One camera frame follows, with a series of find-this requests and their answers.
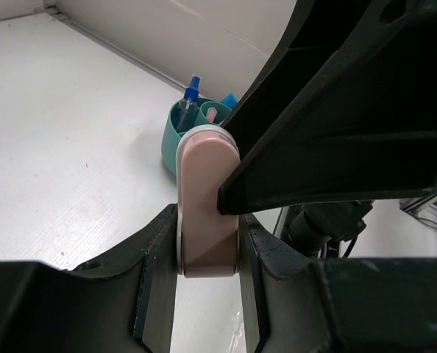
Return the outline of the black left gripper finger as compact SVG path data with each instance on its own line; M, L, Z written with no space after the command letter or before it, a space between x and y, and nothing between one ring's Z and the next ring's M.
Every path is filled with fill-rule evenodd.
M67 271L0 261L0 352L168 352L177 206Z

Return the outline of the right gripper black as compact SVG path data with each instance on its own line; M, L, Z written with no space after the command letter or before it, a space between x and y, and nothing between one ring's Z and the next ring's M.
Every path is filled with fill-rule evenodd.
M355 245L361 200L437 190L437 1L298 1L224 128L221 213L304 204L285 243L240 219L247 351L437 352L437 258L307 258Z

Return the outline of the pink eraser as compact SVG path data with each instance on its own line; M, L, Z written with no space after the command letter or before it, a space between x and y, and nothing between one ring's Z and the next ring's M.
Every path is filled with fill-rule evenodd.
M238 216L219 212L218 191L239 162L233 137L219 126L196 126L181 138L177 265L184 277L231 277L238 270Z

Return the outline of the clear spray bottle blue cap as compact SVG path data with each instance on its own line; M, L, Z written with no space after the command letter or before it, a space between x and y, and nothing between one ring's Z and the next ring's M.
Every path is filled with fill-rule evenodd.
M177 132L187 132L193 127L196 119L199 98L199 76L192 76L189 86L185 89L183 98L178 103Z

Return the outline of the blue capped black highlighter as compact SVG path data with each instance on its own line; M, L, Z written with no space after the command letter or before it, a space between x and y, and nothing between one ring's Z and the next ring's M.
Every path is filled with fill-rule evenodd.
M238 104L238 100L234 94L230 93L221 100L221 103L233 110Z

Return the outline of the pink pencil in container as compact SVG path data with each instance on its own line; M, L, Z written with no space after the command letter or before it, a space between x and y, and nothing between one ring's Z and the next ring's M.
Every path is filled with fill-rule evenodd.
M215 107L208 107L206 112L206 119L209 122L214 123L216 121L217 115L218 115L218 110Z

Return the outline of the teal round container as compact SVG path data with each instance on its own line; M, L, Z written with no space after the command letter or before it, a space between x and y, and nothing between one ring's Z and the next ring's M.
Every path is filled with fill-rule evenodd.
M176 176L177 147L182 136L184 135L184 132L178 133L176 130L178 103L179 102L176 102L170 109L161 144L161 155L163 158L163 164L173 176ZM232 112L232 110L229 107L223 105L221 101L215 101L212 99L199 97L197 104L198 111L193 127L205 124L220 125L225 120L225 118ZM209 122L206 119L206 112L208 107L215 107L218 110L218 115L214 123Z

